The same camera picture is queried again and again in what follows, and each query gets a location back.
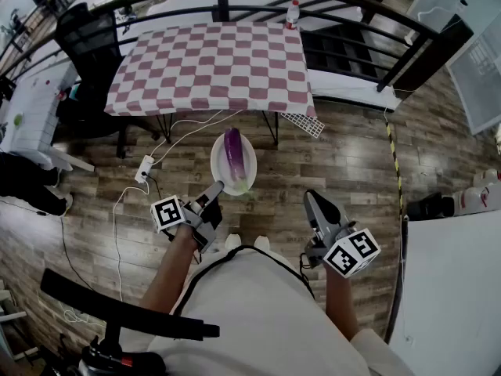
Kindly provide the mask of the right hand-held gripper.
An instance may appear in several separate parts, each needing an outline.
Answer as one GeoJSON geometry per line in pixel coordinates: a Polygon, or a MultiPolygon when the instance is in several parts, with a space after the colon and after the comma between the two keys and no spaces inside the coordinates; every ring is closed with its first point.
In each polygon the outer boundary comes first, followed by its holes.
{"type": "Polygon", "coordinates": [[[324,265],[348,279],[365,269],[380,254],[380,246],[371,232],[367,228],[358,230],[356,221],[337,230],[327,228],[329,224],[338,224],[341,214],[335,204],[315,190],[305,192],[304,203],[311,227],[319,232],[305,247],[312,269],[324,265]]]}

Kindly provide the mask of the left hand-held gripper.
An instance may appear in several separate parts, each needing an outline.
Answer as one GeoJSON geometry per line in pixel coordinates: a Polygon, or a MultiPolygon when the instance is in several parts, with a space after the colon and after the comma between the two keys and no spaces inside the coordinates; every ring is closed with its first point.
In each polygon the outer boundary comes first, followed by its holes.
{"type": "Polygon", "coordinates": [[[223,181],[218,180],[193,202],[181,205],[174,195],[153,203],[150,212],[156,231],[168,235],[169,229],[186,224],[193,229],[198,251],[203,254],[216,239],[216,229],[222,221],[222,211],[215,199],[223,189],[223,181]]]}

